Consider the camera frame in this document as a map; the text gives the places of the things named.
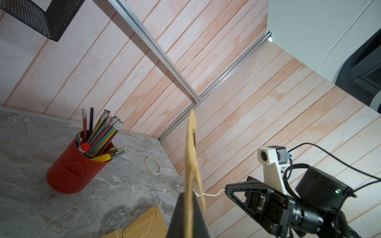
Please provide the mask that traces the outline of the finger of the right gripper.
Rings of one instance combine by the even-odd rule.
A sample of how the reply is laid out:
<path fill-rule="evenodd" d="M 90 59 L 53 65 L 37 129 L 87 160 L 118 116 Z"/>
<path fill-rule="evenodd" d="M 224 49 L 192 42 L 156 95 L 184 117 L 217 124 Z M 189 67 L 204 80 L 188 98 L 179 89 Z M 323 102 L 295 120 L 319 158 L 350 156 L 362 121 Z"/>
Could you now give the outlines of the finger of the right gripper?
<path fill-rule="evenodd" d="M 252 177 L 225 186 L 225 194 L 249 216 L 263 216 L 273 193 L 272 187 Z"/>

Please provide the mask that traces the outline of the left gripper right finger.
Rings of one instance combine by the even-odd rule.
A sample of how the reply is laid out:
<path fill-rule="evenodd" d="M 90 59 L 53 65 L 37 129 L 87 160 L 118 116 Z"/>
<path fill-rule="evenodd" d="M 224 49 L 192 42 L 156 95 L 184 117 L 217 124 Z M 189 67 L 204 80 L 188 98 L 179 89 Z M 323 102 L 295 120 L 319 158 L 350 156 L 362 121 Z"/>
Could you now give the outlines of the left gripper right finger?
<path fill-rule="evenodd" d="M 193 237 L 212 238 L 213 235 L 204 221 L 197 196 L 193 193 Z"/>

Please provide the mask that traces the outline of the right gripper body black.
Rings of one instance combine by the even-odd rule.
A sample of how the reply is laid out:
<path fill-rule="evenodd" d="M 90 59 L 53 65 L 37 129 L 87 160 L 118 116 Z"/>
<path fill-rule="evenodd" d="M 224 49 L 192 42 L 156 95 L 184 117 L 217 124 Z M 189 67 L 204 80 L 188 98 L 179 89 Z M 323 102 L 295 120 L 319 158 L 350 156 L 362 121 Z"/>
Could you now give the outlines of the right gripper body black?
<path fill-rule="evenodd" d="M 250 216 L 276 237 L 285 238 L 292 229 L 302 238 L 323 228 L 323 217 L 317 210 L 273 189 L 247 191 L 245 197 Z"/>

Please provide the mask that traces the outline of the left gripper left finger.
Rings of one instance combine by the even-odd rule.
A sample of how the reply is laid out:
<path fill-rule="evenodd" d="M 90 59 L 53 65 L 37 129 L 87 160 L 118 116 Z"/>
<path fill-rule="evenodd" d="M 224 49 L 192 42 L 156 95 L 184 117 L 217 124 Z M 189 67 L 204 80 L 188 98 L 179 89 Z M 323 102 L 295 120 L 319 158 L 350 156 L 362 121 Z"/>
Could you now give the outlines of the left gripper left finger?
<path fill-rule="evenodd" d="M 184 237 L 184 193 L 180 193 L 166 238 Z"/>

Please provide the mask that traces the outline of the brown file bag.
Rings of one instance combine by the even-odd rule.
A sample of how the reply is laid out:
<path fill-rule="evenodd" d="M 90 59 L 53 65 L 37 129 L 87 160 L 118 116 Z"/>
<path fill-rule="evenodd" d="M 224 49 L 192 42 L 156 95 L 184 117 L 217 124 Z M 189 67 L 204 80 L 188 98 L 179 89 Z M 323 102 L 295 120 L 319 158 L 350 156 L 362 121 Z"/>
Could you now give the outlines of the brown file bag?
<path fill-rule="evenodd" d="M 196 128 L 197 121 L 194 110 L 190 111 L 188 126 L 187 126 L 187 140 L 186 140 L 186 154 L 185 154 L 185 192 L 184 192 L 184 237 L 193 238 L 193 193 L 199 197 L 201 202 L 201 210 L 206 208 L 205 196 L 216 197 L 217 194 L 207 194 L 203 192 L 201 175 L 196 156 Z"/>
<path fill-rule="evenodd" d="M 161 214 L 161 207 L 151 207 L 135 222 L 124 230 L 116 230 L 102 238 L 165 238 L 168 228 Z"/>

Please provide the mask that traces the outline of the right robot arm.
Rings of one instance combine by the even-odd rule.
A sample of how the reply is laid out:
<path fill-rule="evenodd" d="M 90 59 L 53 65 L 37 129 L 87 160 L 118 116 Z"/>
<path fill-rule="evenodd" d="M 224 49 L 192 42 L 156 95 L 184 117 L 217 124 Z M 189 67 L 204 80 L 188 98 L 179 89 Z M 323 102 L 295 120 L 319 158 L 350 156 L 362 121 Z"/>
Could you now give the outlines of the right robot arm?
<path fill-rule="evenodd" d="M 263 179 L 257 148 L 282 145 L 297 163 L 317 166 L 353 188 L 343 211 L 363 238 L 381 235 L 381 186 L 356 172 L 381 173 L 381 117 L 273 43 L 265 43 L 239 69 L 226 120 L 223 162 L 204 177 L 210 191 L 247 176 Z"/>

